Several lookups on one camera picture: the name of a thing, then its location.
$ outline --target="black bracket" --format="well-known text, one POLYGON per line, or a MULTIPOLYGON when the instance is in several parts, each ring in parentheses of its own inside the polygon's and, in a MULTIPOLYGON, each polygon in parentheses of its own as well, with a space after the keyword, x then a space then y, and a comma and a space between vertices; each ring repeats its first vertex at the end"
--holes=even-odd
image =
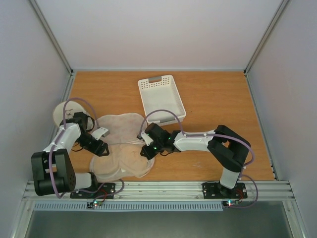
MULTIPOLYGON (((240 135, 238 135, 225 125, 219 125, 216 130, 214 130, 214 132, 216 134, 231 136, 236 139, 240 139, 248 146, 250 146, 250 143, 247 140, 242 138, 240 135)), ((208 142, 207 148, 223 167, 235 173, 241 172, 249 153, 249 149, 239 142, 216 136, 208 142), (226 147, 224 143, 227 141, 229 142, 229 145, 226 147)))
POLYGON ((242 198, 248 198, 246 186, 242 182, 236 183, 235 187, 232 189, 232 193, 228 197, 225 197, 220 193, 217 182, 205 182, 202 185, 204 199, 239 199, 240 195, 236 192, 236 189, 242 192, 242 198))
MULTIPOLYGON (((94 199, 95 197, 98 196, 102 196, 105 193, 102 192, 101 190, 104 190, 107 194, 111 194, 115 192, 115 183, 112 182, 106 182, 98 192, 96 193, 87 193, 87 192, 72 192, 70 194, 70 198, 73 199, 94 199)), ((113 195, 107 196, 106 199, 113 199, 113 195)))

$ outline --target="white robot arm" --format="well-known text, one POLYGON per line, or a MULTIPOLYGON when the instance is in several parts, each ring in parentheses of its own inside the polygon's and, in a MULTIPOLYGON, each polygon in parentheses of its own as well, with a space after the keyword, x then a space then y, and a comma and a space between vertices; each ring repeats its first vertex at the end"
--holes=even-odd
POLYGON ((235 187, 249 150, 234 140, 218 137, 218 134, 237 138, 250 146, 248 141, 224 125, 206 132, 173 131, 169 133, 152 123, 141 133, 146 143, 141 150, 141 155, 152 159, 156 154, 164 151, 167 153, 186 150, 211 152, 223 165, 219 189, 223 194, 227 194, 235 187), (228 147, 224 145, 227 141, 229 141, 228 147))
POLYGON ((71 192, 80 188, 97 187, 97 179, 93 173, 75 173, 71 165, 69 153, 75 142, 98 156, 109 155, 108 145, 100 140, 108 130, 100 127, 92 134, 87 131, 88 116, 75 113, 66 120, 66 129, 61 125, 59 131, 48 147, 36 152, 31 157, 35 192, 39 196, 54 194, 53 183, 58 192, 71 192), (53 176, 50 177, 49 154, 52 152, 53 176))

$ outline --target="orange wooden surface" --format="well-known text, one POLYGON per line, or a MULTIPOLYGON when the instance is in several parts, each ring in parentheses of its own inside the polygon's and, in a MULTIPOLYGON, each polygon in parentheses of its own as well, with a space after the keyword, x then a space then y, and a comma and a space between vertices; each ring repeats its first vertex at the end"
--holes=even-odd
MULTIPOLYGON (((138 80, 173 75, 187 116, 184 130, 199 132, 224 124, 251 143, 256 160, 245 173, 255 180, 273 180, 258 120, 242 72, 78 72, 71 97, 81 97, 95 108, 98 117, 107 114, 139 113, 144 116, 138 80)), ((172 131, 178 124, 163 127, 172 131)), ((89 171, 92 154, 70 154, 76 172, 89 171)), ((185 151, 156 156, 145 177, 125 180, 219 180, 222 166, 211 153, 185 151)))

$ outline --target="cable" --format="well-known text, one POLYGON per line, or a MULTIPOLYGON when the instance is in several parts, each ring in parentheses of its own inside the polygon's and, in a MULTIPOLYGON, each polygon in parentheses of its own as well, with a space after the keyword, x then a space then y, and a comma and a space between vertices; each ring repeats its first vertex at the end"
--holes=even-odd
POLYGON ((167 153, 167 154, 162 154, 162 152, 160 152, 160 155, 162 155, 162 156, 168 156, 169 154, 171 154, 172 152, 169 152, 169 153, 167 153))
POLYGON ((64 133, 65 133, 65 128, 57 136, 56 140, 54 141, 54 144, 52 144, 52 147, 51 147, 50 153, 49 153, 50 177, 51 177, 52 187, 53 187, 54 193, 55 193, 57 198, 62 198, 65 195, 65 192, 62 193, 61 195, 58 193, 58 189, 57 189, 56 184, 55 184, 54 173, 53 173, 52 156, 53 156, 53 151, 54 151, 55 145, 57 145, 58 141, 60 140, 60 138, 63 136, 64 133))
POLYGON ((239 201, 239 204, 243 201, 243 193, 241 190, 239 189, 236 189, 236 193, 238 193, 240 195, 240 199, 238 200, 239 201))
POLYGON ((97 188, 96 191, 89 191, 89 190, 85 190, 85 189, 79 189, 79 190, 77 190, 77 191, 94 194, 94 193, 98 192, 98 191, 104 186, 104 184, 105 184, 105 182, 103 182, 103 183, 97 188))
POLYGON ((73 149, 71 149, 71 151, 78 152, 78 151, 81 151, 81 150, 83 150, 83 149, 84 149, 84 147, 81 147, 81 148, 78 149, 78 150, 73 150, 73 149))
POLYGON ((95 119, 93 119, 91 116, 88 116, 88 118, 90 118, 91 121, 93 122, 93 126, 91 127, 91 129, 86 130, 86 132, 91 132, 94 129, 94 127, 95 127, 95 119))
POLYGON ((257 186, 256 182, 255 182, 250 176, 248 176, 248 175, 242 175, 242 177, 248 178, 248 179, 251 180, 252 183, 254 184, 254 187, 256 188, 256 193, 257 193, 255 200, 253 201, 253 203, 251 203, 250 205, 245 206, 245 207, 239 207, 239 206, 237 206, 237 207, 236 207, 236 206, 225 206, 225 207, 228 207, 228 208, 238 208, 238 209, 250 208, 250 207, 252 207, 252 206, 258 201, 258 198, 259 198, 259 189, 258 189, 258 186, 257 186))
POLYGON ((166 112, 166 113, 172 114, 172 115, 175 117, 175 119, 178 121, 180 130, 182 131, 182 133, 183 133, 183 134, 185 133, 185 132, 184 132, 184 129, 183 129, 183 125, 182 125, 182 123, 180 122, 179 118, 177 117, 177 115, 176 115, 175 113, 173 113, 173 112, 171 112, 171 111, 169 111, 169 110, 165 110, 165 109, 158 109, 158 110, 155 110, 155 111, 153 111, 153 112, 150 112, 150 113, 147 114, 147 116, 143 119, 143 122, 142 122, 141 127, 140 127, 140 130, 139 130, 139 136, 141 136, 142 128, 143 128, 143 125, 144 125, 144 123, 146 122, 147 118, 148 118, 150 115, 152 115, 152 114, 154 114, 154 113, 157 113, 157 112, 166 112))
POLYGON ((103 201, 101 202, 101 203, 104 203, 104 201, 105 201, 105 199, 107 198, 107 192, 106 191, 104 191, 103 189, 101 189, 101 192, 104 192, 105 193, 105 197, 104 197, 104 199, 103 199, 103 201))
MULTIPOLYGON (((116 195, 116 194, 118 194, 118 193, 120 193, 120 192, 123 191, 124 186, 125 186, 124 181, 123 181, 122 179, 119 179, 119 181, 122 183, 122 187, 121 187, 118 191, 116 191, 116 192, 109 193, 107 196, 113 196, 113 195, 116 195)), ((100 195, 100 196, 98 196, 98 197, 95 197, 94 200, 93 200, 93 203, 94 203, 97 199, 102 198, 102 197, 104 197, 104 195, 100 195)))
MULTIPOLYGON (((92 109, 95 118, 97 118, 97 114, 96 114, 95 109, 86 100, 84 100, 82 98, 70 98, 65 102, 64 107, 63 107, 63 125, 64 125, 64 128, 62 129, 62 131, 60 132, 60 134, 57 136, 56 140, 52 144, 51 149, 50 149, 50 153, 49 153, 50 177, 51 177, 52 187, 53 187, 54 193, 55 193, 57 198, 62 198, 66 193, 64 192, 61 195, 58 193, 58 189, 56 187, 54 173, 53 173, 52 156, 53 156, 53 151, 54 151, 55 146, 58 144, 59 140, 61 139, 61 137, 63 136, 63 134, 65 133, 65 130, 66 130, 66 117, 65 117, 66 105, 68 102, 73 101, 73 100, 79 100, 79 101, 85 102, 92 109)), ((96 124, 97 124, 97 127, 99 128, 100 126, 99 126, 98 120, 96 120, 96 124)))
MULTIPOLYGON (((180 127, 180 131, 182 132, 183 135, 186 135, 186 136, 188 136, 188 137, 204 136, 203 134, 186 134, 186 132, 185 132, 184 129, 183 129, 182 122, 179 120, 179 118, 177 117, 177 115, 176 115, 175 113, 173 113, 173 112, 171 112, 171 111, 169 111, 169 110, 165 110, 165 109, 158 109, 158 110, 155 110, 155 111, 153 111, 153 112, 150 112, 150 113, 144 118, 144 120, 143 120, 143 122, 142 122, 142 124, 141 124, 141 127, 140 127, 139 136, 141 136, 142 128, 143 128, 143 125, 144 125, 146 119, 147 119, 150 115, 152 115, 153 113, 157 113, 157 112, 167 112, 167 113, 172 114, 172 115, 175 117, 175 119, 178 121, 178 124, 179 124, 179 127, 180 127)), ((238 138, 232 137, 232 136, 221 135, 221 134, 215 134, 215 133, 207 134, 207 136, 221 137, 221 138, 225 138, 225 139, 229 139, 229 140, 234 140, 234 141, 236 141, 236 142, 238 142, 238 143, 244 145, 244 146, 250 151, 252 157, 251 157, 251 160, 250 160, 250 161, 246 162, 246 163, 243 165, 243 167, 245 167, 245 166, 247 166, 247 165, 253 163, 253 161, 255 160, 255 157, 256 157, 256 156, 255 156, 255 154, 254 154, 253 149, 252 149, 247 143, 245 143, 244 141, 242 141, 242 140, 240 140, 240 139, 238 139, 238 138)))
POLYGON ((63 125, 64 125, 64 128, 66 129, 66 117, 65 117, 66 105, 67 105, 70 101, 74 101, 74 100, 82 101, 82 102, 86 103, 86 104, 91 108, 91 110, 93 111, 94 117, 96 118, 97 128, 100 128, 99 122, 98 122, 98 120, 97 120, 97 114, 96 114, 95 109, 93 108, 93 106, 91 106, 91 104, 90 104, 89 102, 87 102, 85 99, 82 99, 82 98, 70 98, 70 99, 68 99, 68 100, 65 102, 64 107, 63 107, 63 125))

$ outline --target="metal frame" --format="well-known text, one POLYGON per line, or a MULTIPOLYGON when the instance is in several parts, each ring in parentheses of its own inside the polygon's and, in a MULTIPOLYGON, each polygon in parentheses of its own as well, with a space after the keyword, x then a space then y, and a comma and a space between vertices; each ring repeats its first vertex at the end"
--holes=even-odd
POLYGON ((247 80, 248 89, 249 89, 249 93, 250 93, 250 96, 251 96, 251 99, 252 99, 253 107, 254 107, 254 110, 256 112, 257 119, 258 119, 258 122, 259 122, 259 125, 260 125, 260 129, 261 129, 261 133, 262 133, 262 136, 263 136, 265 148, 266 148, 268 157, 270 159, 270 163, 271 163, 271 167, 272 167, 272 170, 273 170, 274 177, 275 177, 276 180, 280 180, 280 179, 282 179, 280 177, 281 176, 281 172, 280 172, 280 169, 279 169, 278 165, 274 162, 274 160, 272 158, 272 154, 271 154, 271 151, 270 151, 270 148, 269 148, 269 145, 268 145, 268 141, 267 141, 267 137, 266 137, 266 132, 265 132, 265 129, 263 127, 263 123, 261 121, 260 113, 259 113, 259 110, 258 110, 258 106, 257 106, 258 103, 257 103, 257 101, 256 101, 256 99, 254 97, 254 94, 253 94, 253 91, 252 91, 252 87, 251 87, 251 84, 250 84, 250 78, 249 78, 247 73, 245 73, 245 77, 246 77, 246 80, 247 80))
POLYGON ((263 46, 265 45, 265 43, 267 42, 269 36, 271 35, 273 29, 275 28, 275 26, 277 25, 279 19, 281 18, 284 10, 286 9, 288 3, 290 2, 290 0, 282 0, 282 2, 280 3, 280 5, 278 6, 278 9, 276 10, 274 17, 272 18, 271 22, 269 23, 267 29, 265 30, 264 35, 262 36, 256 50, 254 51, 246 69, 244 70, 244 72, 248 73, 251 69, 251 67, 253 66, 254 62, 256 61, 258 55, 260 54, 263 46))
POLYGON ((308 238, 296 201, 283 201, 283 205, 293 237, 308 238))
MULTIPOLYGON (((63 95, 61 97, 60 103, 69 99, 71 90, 74 86, 76 74, 77 74, 77 72, 74 71, 69 76, 65 90, 64 90, 63 95)), ((57 134, 57 131, 58 131, 58 127, 56 127, 55 125, 52 125, 52 129, 51 129, 51 133, 50 133, 50 136, 48 138, 48 141, 47 141, 47 145, 49 145, 52 142, 52 140, 54 139, 54 137, 57 134)))
POLYGON ((59 43, 57 41, 57 39, 55 38, 48 22, 46 21, 38 3, 36 2, 36 0, 29 0, 31 6, 33 7, 34 12, 36 13, 36 15, 39 18, 39 22, 42 24, 42 26, 44 27, 48 37, 50 38, 52 44, 54 45, 55 49, 57 50, 58 55, 60 56, 61 60, 63 61, 67 71, 69 72, 69 74, 72 74, 73 70, 70 67, 70 64, 66 58, 66 56, 64 55, 61 47, 59 46, 59 43))
MULTIPOLYGON (((116 187, 121 187, 121 182, 115 182, 116 187)), ((248 193, 245 201, 253 201, 256 191, 251 181, 244 181, 248 193)), ((293 203, 295 202, 294 194, 288 181, 256 181, 259 190, 259 201, 284 201, 290 209, 289 216, 293 214, 293 203)), ((177 204, 174 210, 195 210, 200 211, 206 208, 208 211, 221 210, 219 205, 226 199, 204 199, 201 181, 126 181, 125 189, 114 196, 113 199, 107 200, 107 204, 125 204, 116 211, 126 210, 126 204, 146 204, 157 205, 177 204)), ((56 198, 55 195, 38 197, 34 191, 33 181, 27 183, 23 199, 19 208, 18 216, 12 233, 12 238, 23 238, 26 235, 31 215, 36 210, 57 210, 57 211, 88 211, 85 209, 85 203, 91 199, 70 199, 66 194, 62 199, 56 198)), ((91 212, 106 212, 107 209, 89 210, 91 212)), ((297 219, 292 219, 293 234, 301 234, 300 223, 297 219)))

